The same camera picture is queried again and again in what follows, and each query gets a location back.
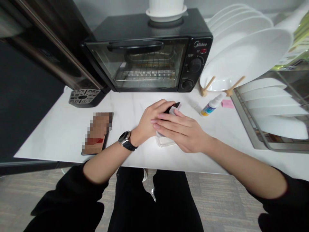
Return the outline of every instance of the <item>white cup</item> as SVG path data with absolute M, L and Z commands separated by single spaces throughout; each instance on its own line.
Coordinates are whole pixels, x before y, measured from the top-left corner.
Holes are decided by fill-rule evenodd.
M 176 15 L 183 10 L 183 0 L 149 0 L 149 12 L 155 16 Z

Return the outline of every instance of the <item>oven handle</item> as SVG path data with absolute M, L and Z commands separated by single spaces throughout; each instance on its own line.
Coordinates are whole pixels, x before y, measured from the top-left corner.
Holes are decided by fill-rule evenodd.
M 164 48 L 162 41 L 121 41 L 107 46 L 110 52 L 119 54 L 152 53 Z

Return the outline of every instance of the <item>watch face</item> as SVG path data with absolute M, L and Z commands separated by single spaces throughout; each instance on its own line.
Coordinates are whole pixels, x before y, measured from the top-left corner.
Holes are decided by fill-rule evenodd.
M 120 136 L 120 138 L 118 139 L 118 142 L 122 142 L 123 140 L 125 140 L 125 138 L 128 136 L 128 133 L 129 132 L 124 132 L 121 136 Z

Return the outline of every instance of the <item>black pants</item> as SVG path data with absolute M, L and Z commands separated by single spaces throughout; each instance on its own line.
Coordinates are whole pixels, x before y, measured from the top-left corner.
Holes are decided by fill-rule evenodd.
M 108 232 L 203 231 L 184 172 L 157 170 L 156 202 L 145 191 L 143 177 L 141 168 L 119 168 Z

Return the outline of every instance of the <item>wooden plate holder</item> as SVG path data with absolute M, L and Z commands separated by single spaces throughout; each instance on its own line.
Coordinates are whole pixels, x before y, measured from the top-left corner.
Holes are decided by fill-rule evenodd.
M 213 76 L 210 80 L 210 82 L 207 84 L 207 86 L 205 88 L 201 87 L 201 84 L 199 82 L 199 86 L 200 86 L 200 93 L 202 95 L 202 97 L 205 97 L 207 95 L 207 89 L 208 87 L 212 84 L 213 80 L 216 78 L 216 76 Z M 230 97 L 233 95 L 233 89 L 245 78 L 245 76 L 242 76 L 233 86 L 232 88 L 225 90 L 224 92 L 226 92 L 226 96 Z

